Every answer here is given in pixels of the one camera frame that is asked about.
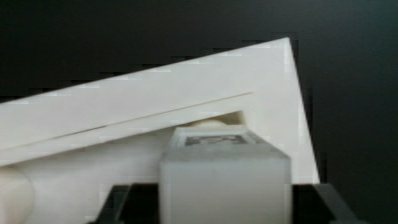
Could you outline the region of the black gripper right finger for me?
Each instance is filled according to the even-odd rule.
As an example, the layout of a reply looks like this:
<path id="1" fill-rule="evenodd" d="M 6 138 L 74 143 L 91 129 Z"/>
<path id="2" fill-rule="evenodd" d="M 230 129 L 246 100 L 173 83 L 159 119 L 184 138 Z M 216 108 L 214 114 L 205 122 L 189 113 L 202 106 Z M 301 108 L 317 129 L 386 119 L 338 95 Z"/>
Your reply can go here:
<path id="1" fill-rule="evenodd" d="M 294 224 L 370 224 L 358 218 L 331 184 L 294 186 Z"/>

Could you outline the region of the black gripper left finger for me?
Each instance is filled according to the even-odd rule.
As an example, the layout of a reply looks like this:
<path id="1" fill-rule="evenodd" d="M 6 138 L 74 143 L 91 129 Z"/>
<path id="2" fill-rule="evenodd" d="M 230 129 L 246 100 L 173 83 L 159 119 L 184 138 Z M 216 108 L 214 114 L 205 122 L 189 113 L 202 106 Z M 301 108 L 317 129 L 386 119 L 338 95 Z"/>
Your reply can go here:
<path id="1" fill-rule="evenodd" d="M 99 218 L 88 224 L 161 224 L 159 185 L 113 187 Z"/>

